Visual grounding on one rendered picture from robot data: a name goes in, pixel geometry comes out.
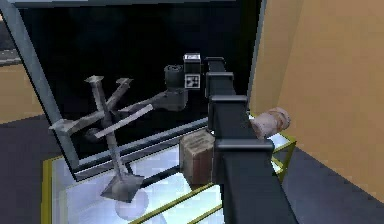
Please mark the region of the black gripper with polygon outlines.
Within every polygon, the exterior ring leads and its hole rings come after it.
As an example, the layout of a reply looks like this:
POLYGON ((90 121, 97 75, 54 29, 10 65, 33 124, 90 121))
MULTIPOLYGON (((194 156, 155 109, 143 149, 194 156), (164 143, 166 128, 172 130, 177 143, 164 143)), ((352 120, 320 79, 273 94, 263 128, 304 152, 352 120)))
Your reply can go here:
POLYGON ((104 129, 91 128, 84 137, 89 142, 98 142, 100 138, 110 134, 125 125, 137 120, 141 116, 157 108, 169 111, 181 111, 186 107, 188 91, 185 89, 185 75, 182 65, 167 65, 164 68, 166 91, 149 99, 137 102, 122 109, 119 113, 123 116, 117 123, 104 129))

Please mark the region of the large metal candle holder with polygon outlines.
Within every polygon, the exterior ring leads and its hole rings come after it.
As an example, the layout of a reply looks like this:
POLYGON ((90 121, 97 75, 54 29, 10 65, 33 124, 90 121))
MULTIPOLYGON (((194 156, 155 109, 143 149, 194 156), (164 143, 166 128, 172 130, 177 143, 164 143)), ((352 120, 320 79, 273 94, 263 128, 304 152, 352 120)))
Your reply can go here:
POLYGON ((114 199, 120 202, 130 203, 135 197, 137 191, 142 184, 144 177, 135 175, 131 169, 123 163, 120 152, 117 150, 118 144, 115 138, 114 130, 112 129, 111 110, 114 108, 118 100, 128 90, 132 79, 119 78, 116 83, 118 88, 110 96, 105 98, 102 88, 103 76, 91 76, 85 79, 92 87, 92 93, 97 106, 97 111, 81 117, 78 120, 72 121, 60 119, 50 126, 51 130, 55 130, 59 134, 70 136, 77 131, 101 120, 103 130, 96 138, 106 137, 108 149, 114 166, 115 176, 101 193, 103 197, 114 199))

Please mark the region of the brown square box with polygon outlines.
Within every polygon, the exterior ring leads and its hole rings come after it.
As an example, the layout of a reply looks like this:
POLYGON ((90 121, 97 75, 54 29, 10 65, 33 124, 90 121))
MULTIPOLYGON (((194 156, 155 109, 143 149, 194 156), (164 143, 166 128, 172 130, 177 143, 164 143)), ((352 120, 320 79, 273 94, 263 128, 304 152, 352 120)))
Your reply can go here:
POLYGON ((179 142, 180 171, 192 189, 211 182, 215 138, 206 129, 184 135, 179 142))

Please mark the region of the pale translucent ball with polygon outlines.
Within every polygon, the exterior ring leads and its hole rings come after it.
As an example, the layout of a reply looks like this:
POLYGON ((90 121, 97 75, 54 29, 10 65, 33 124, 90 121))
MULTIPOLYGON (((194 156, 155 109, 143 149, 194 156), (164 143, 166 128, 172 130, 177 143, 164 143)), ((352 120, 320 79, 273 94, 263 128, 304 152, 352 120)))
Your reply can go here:
POLYGON ((116 214, 126 221, 141 217, 149 204, 148 194, 140 189, 130 203, 118 201, 115 204, 116 214))

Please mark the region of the pink stone vase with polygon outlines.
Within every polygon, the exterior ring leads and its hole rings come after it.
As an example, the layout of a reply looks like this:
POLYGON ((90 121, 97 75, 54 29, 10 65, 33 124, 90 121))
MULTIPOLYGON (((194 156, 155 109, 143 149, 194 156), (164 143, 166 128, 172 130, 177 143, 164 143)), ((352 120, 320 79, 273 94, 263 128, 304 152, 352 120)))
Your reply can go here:
POLYGON ((254 117, 250 122, 257 138, 266 139, 286 130, 291 118, 286 110, 275 107, 254 117))

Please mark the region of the black television set grey frame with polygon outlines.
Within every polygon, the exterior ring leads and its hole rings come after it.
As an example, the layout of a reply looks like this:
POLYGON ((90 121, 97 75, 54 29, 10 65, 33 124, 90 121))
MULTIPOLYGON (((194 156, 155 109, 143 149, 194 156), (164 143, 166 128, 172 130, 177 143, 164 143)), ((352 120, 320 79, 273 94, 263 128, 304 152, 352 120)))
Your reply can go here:
MULTIPOLYGON (((0 14, 53 125, 78 120, 97 111, 92 87, 85 79, 103 76, 109 99, 119 78, 130 78, 128 90, 111 110, 166 91, 164 68, 184 65, 184 55, 222 57, 234 74, 233 87, 249 99, 255 69, 257 24, 263 0, 0 0, 0 14)), ((181 111, 154 109, 114 131, 117 150, 200 119, 208 123, 205 81, 188 91, 181 111)), ((103 129, 101 120, 71 134, 53 130, 73 177, 103 162, 112 167, 106 137, 89 142, 85 133, 103 129)))

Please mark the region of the glass table yellow frame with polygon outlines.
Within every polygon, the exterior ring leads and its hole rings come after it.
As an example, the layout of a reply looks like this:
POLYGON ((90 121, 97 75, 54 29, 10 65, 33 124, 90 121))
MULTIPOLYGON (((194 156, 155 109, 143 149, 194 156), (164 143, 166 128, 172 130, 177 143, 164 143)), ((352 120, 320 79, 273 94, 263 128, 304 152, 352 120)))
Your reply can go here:
POLYGON ((41 224, 224 224, 219 187, 194 190, 178 170, 180 137, 206 125, 200 119, 165 137, 155 135, 121 148, 122 160, 145 177, 142 190, 149 198, 145 213, 131 221, 116 214, 116 201, 101 196, 113 177, 109 163, 87 169, 77 182, 62 157, 44 161, 41 224))

